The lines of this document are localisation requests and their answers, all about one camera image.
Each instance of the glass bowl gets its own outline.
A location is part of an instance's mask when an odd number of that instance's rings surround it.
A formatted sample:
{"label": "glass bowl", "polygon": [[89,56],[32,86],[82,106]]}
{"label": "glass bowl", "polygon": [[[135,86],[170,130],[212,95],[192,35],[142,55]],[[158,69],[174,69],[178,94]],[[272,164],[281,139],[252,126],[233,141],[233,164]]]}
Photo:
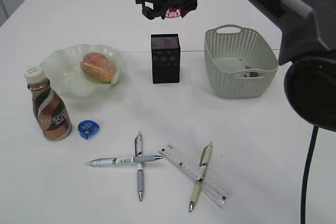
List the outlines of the glass bowl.
{"label": "glass bowl", "polygon": [[[98,81],[85,74],[80,63],[88,52],[98,52],[113,64],[116,73],[111,82]],[[126,62],[120,53],[105,45],[79,44],[53,52],[40,63],[50,80],[52,88],[60,95],[86,97],[93,92],[99,93],[110,89],[118,81],[120,71],[126,67]]]}

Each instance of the pen tip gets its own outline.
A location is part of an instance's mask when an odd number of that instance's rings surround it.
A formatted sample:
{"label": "pen tip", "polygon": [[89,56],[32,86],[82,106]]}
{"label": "pen tip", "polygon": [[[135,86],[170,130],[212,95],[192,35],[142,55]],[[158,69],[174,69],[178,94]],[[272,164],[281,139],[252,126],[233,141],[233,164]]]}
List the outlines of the pen tip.
{"label": "pen tip", "polygon": [[190,204],[189,204],[189,212],[191,212],[191,211],[193,210],[194,205],[195,205],[195,202],[190,201]]}

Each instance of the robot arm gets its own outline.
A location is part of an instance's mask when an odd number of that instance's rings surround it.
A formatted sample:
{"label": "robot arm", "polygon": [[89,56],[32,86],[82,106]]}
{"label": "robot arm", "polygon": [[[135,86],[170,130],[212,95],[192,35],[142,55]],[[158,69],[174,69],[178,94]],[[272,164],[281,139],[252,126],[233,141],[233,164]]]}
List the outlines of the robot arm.
{"label": "robot arm", "polygon": [[[135,0],[149,19],[171,7],[182,17],[197,0]],[[153,3],[154,9],[145,6]],[[285,93],[309,123],[336,131],[336,0],[249,0],[282,31],[279,64],[292,62]]]}

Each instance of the white table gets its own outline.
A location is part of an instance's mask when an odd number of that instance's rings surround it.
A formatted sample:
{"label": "white table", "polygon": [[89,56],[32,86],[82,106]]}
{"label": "white table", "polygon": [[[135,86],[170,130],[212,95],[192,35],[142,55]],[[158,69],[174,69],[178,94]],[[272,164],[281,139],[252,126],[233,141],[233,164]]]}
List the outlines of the white table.
{"label": "white table", "polygon": [[[220,13],[214,13],[218,6]],[[279,30],[245,0],[201,0],[185,19],[151,22],[134,0],[27,0],[0,28],[0,223],[299,223],[312,127],[285,98],[288,66],[260,98],[225,100],[214,94],[200,50],[207,29],[228,23],[252,27],[279,48]],[[179,33],[182,50],[190,51],[181,54],[181,83],[152,84],[151,33]],[[119,49],[127,72],[96,100],[65,99],[74,128],[85,119],[100,124],[96,138],[87,142],[73,130],[65,140],[49,142],[31,113],[23,72],[78,43]],[[234,192],[227,207],[213,207],[202,195],[189,214],[193,186],[165,160],[146,165],[142,203],[134,166],[84,166],[98,157],[132,155],[139,129],[146,154],[170,142],[198,160],[213,140],[210,169]],[[319,135],[308,223],[336,219],[334,138],[327,131]]]}

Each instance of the pen grip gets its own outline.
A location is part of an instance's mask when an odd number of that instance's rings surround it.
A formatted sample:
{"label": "pen grip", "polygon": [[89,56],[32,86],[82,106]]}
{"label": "pen grip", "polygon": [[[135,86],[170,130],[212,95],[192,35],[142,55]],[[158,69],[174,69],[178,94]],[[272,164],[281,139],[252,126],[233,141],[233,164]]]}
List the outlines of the pen grip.
{"label": "pen grip", "polygon": [[155,160],[154,156],[137,156],[137,157],[134,157],[134,162],[135,163],[151,162],[151,161],[154,161],[154,160]]}
{"label": "pen grip", "polygon": [[201,182],[196,181],[193,189],[193,193],[191,194],[190,201],[192,202],[197,202],[198,197],[200,196],[201,193]]}
{"label": "pen grip", "polygon": [[138,177],[138,191],[144,191],[143,190],[143,170],[138,170],[137,177]]}

